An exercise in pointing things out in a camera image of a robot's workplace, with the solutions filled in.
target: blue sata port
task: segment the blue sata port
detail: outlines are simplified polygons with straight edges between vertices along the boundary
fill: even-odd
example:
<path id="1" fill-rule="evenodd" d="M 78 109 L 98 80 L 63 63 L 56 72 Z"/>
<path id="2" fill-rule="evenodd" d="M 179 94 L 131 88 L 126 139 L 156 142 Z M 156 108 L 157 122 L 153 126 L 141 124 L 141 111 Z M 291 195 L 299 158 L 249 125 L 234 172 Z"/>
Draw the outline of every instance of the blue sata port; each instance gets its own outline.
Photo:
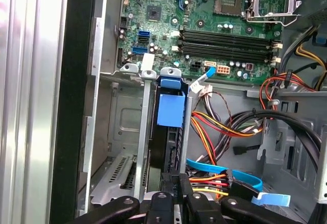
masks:
<path id="1" fill-rule="evenodd" d="M 138 36 L 150 38 L 150 31 L 139 31 Z"/>
<path id="2" fill-rule="evenodd" d="M 144 54 L 148 52 L 148 48 L 144 47 L 133 47 L 132 48 L 133 54 Z"/>

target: motherboard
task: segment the motherboard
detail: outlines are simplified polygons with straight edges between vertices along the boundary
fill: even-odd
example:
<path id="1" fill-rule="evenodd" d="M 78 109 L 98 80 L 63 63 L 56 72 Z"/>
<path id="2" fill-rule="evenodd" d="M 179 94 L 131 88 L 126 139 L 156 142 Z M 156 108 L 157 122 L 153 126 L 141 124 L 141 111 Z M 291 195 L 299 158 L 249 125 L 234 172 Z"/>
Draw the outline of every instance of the motherboard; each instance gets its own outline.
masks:
<path id="1" fill-rule="evenodd" d="M 196 79 L 211 66 L 212 80 L 262 84 L 275 71 L 282 25 L 246 20 L 252 0 L 123 0 L 117 66 L 179 68 Z M 284 12 L 287 0 L 260 0 L 259 13 Z"/>

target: blue plastic tab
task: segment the blue plastic tab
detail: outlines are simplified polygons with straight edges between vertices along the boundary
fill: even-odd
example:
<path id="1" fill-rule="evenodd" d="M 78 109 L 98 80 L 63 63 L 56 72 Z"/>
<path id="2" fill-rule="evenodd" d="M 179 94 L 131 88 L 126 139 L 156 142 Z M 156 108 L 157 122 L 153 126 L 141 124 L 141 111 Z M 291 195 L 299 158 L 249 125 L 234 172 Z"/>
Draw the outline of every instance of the blue plastic tab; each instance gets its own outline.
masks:
<path id="1" fill-rule="evenodd" d="M 290 195 L 261 192 L 259 193 L 258 198 L 253 197 L 251 202 L 259 206 L 275 205 L 281 207 L 289 207 L 290 201 L 291 201 Z"/>
<path id="2" fill-rule="evenodd" d="M 324 38 L 324 37 L 317 37 L 317 38 L 316 38 L 316 43 L 318 43 L 318 44 L 323 44 L 323 45 L 325 45 L 325 44 L 326 44 L 326 41 L 327 41 L 327 39 Z"/>
<path id="3" fill-rule="evenodd" d="M 166 95 L 159 98 L 157 124 L 167 127 L 182 128 L 184 116 L 185 94 Z"/>
<path id="4" fill-rule="evenodd" d="M 180 78 L 162 77 L 160 81 L 160 86 L 173 89 L 180 89 L 182 84 L 180 82 Z"/>
<path id="5" fill-rule="evenodd" d="M 212 77 L 216 73 L 216 68 L 210 67 L 210 69 L 206 72 L 206 76 L 208 78 Z"/>

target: chipset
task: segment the chipset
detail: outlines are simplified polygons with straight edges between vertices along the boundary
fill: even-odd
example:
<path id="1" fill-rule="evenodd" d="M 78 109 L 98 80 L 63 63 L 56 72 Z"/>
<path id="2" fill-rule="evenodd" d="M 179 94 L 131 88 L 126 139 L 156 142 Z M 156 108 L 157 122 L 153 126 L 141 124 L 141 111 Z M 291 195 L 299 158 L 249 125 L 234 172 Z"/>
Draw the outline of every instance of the chipset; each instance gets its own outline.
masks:
<path id="1" fill-rule="evenodd" d="M 149 5 L 147 7 L 147 21 L 160 21 L 161 20 L 161 7 Z"/>

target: green circuit board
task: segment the green circuit board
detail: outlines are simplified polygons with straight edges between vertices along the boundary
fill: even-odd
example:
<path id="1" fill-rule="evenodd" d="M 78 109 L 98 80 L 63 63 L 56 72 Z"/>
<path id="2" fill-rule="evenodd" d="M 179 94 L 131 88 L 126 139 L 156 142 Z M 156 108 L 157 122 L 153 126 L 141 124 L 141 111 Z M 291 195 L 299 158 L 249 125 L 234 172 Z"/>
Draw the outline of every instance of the green circuit board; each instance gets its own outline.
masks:
<path id="1" fill-rule="evenodd" d="M 177 45 L 179 26 L 196 31 L 206 31 L 215 33 L 224 33 L 236 36 L 247 36 L 261 39 L 280 40 L 282 27 L 279 24 L 249 24 L 240 15 L 222 15 L 214 13 L 216 0 L 187 0 L 189 5 L 187 9 L 181 10 L 179 0 L 124 0 L 122 7 L 122 17 L 127 18 L 125 37 L 119 40 L 119 54 L 117 65 L 121 66 L 128 57 L 128 52 L 132 47 L 145 46 L 138 42 L 138 32 L 150 32 L 150 41 L 146 47 L 150 50 L 149 44 L 153 43 L 158 47 L 155 54 L 153 69 L 160 73 L 163 67 L 175 67 L 182 71 L 184 78 L 197 78 L 204 73 L 201 68 L 194 70 L 191 68 L 192 63 L 203 63 L 205 61 L 216 62 L 217 65 L 230 66 L 228 75 L 216 74 L 213 80 L 224 80 L 232 82 L 245 82 L 251 84 L 262 84 L 263 81 L 271 75 L 272 66 L 268 63 L 253 63 L 252 70 L 245 70 L 244 67 L 229 65 L 230 61 L 222 58 L 189 56 L 173 52 L 172 46 Z M 246 0 L 242 0 L 242 11 L 246 7 Z M 284 12 L 287 0 L 260 0 L 260 12 Z M 150 9 L 157 11 L 156 15 L 149 14 Z M 133 55 L 128 61 L 141 65 L 142 55 Z"/>

